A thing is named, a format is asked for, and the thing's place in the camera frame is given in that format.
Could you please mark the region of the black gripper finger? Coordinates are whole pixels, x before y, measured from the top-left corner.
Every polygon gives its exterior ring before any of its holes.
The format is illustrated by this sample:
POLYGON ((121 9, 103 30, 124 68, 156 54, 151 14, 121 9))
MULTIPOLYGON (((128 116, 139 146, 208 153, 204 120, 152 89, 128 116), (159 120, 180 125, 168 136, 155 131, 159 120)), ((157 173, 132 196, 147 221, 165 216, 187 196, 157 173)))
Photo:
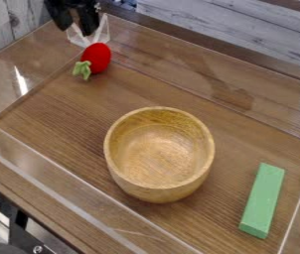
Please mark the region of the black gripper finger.
POLYGON ((99 15, 93 7, 80 6, 76 8, 78 27, 81 34, 89 36, 99 27, 99 15))
POLYGON ((65 3, 46 3, 45 7, 57 28, 64 31, 73 23, 69 7, 65 3))

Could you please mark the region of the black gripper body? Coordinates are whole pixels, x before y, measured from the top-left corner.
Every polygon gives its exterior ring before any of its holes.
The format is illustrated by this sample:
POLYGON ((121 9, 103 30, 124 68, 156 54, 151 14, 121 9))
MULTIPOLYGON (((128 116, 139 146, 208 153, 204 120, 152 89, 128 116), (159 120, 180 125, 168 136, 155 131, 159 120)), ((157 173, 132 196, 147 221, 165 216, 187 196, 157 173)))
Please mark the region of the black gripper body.
POLYGON ((86 8, 99 8, 100 4, 96 0, 44 0, 45 5, 48 7, 57 8, 76 8, 76 7, 86 7, 86 8))

